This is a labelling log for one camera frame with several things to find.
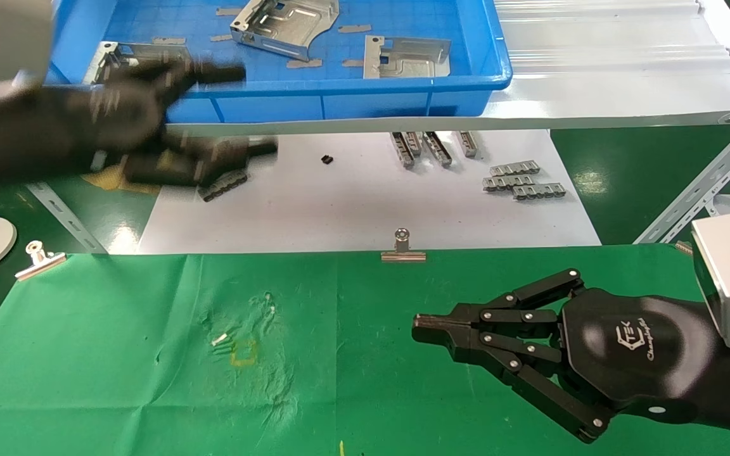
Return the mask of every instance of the green cloth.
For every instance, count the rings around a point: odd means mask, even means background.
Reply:
[[[0,454],[730,453],[730,432],[620,416],[586,446],[479,367],[415,343],[417,312],[577,268],[621,295],[699,300],[669,246],[87,256],[0,309]],[[211,341],[227,338],[217,346]]]

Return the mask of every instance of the logo on robot hand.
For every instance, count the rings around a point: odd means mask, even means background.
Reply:
[[[629,321],[626,323],[622,321],[621,326],[616,327],[616,335],[619,343],[631,350],[646,344],[644,332],[641,331],[641,328],[632,327]]]

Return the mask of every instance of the small metal strip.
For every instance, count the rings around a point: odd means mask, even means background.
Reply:
[[[363,25],[341,25],[336,28],[340,34],[359,34],[360,32],[370,32],[371,24]]]
[[[452,165],[452,156],[447,152],[447,148],[444,147],[444,143],[438,138],[435,132],[424,132],[424,142],[426,146],[430,148],[432,156],[438,161],[441,167],[447,168]]]
[[[302,61],[302,60],[290,60],[286,63],[286,68],[316,68],[321,67],[323,65],[323,61],[319,58],[314,58],[313,60],[309,61]]]
[[[413,156],[421,155],[421,141],[418,139],[417,132],[404,132],[407,141],[407,147],[411,150]]]
[[[478,145],[475,142],[475,138],[472,137],[472,133],[458,132],[458,137],[461,139],[464,156],[466,158],[475,158],[475,155],[478,154]]]
[[[185,38],[182,37],[154,37],[151,38],[153,44],[185,44]]]
[[[407,146],[405,137],[400,132],[392,132],[390,137],[394,141],[394,148],[396,149],[396,154],[399,156],[399,161],[402,166],[405,168],[412,168],[415,164],[415,160],[413,159],[411,150]]]
[[[536,184],[513,187],[516,200],[538,200],[541,198],[561,198],[565,196],[562,184]]]
[[[534,160],[517,161],[515,163],[489,168],[489,172],[493,176],[498,177],[514,176],[517,174],[536,174],[539,173],[539,170],[539,165]]]
[[[241,12],[241,8],[216,8],[215,15],[217,16],[236,16]]]

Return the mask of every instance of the metal connector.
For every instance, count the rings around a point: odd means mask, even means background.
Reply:
[[[27,244],[27,248],[25,248],[24,251],[26,251],[30,256],[30,259],[32,259],[32,266],[15,274],[15,278],[18,279],[18,282],[22,282],[37,274],[41,274],[41,272],[60,265],[60,263],[66,262],[67,260],[67,254],[63,252],[53,253],[50,251],[49,253],[44,253],[44,243],[41,241],[33,241]]]
[[[489,172],[496,177],[515,176],[518,174],[536,174],[539,173],[539,165],[534,160],[517,161],[507,165],[498,165],[490,167]]]
[[[421,141],[418,138],[417,132],[405,132],[405,140],[407,141],[407,147],[411,150],[413,156],[421,155]]]
[[[452,156],[447,152],[447,148],[444,147],[444,143],[438,138],[435,132],[424,132],[424,142],[432,152],[432,156],[438,161],[441,167],[448,168],[452,165]]]
[[[421,263],[426,262],[426,252],[411,251],[411,232],[405,228],[396,230],[395,251],[383,251],[383,263]]]
[[[565,196],[565,188],[562,184],[535,184],[523,185],[521,187],[513,187],[515,199],[522,200],[539,200],[542,198],[561,198]]]
[[[400,132],[393,132],[390,134],[391,139],[394,140],[394,148],[396,154],[399,156],[399,161],[402,162],[402,166],[405,168],[412,168],[415,164],[411,148],[405,140],[405,136]]]
[[[484,178],[484,191],[510,190],[521,185],[535,185],[530,176],[506,176],[504,178]]]
[[[478,144],[475,142],[472,133],[458,132],[458,138],[461,139],[461,148],[464,149],[464,156],[466,158],[475,158],[475,155],[478,154]]]

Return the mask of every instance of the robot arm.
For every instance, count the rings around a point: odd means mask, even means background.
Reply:
[[[14,90],[0,83],[0,182],[83,174],[125,160],[130,182],[209,185],[260,151],[248,142],[166,132],[165,112],[193,84],[237,82],[245,75],[242,66],[177,60],[117,70],[90,89]]]
[[[566,297],[558,313],[541,309]],[[412,335],[483,366],[585,443],[619,414],[730,428],[730,348],[704,303],[586,289],[569,269],[490,303],[417,315]]]

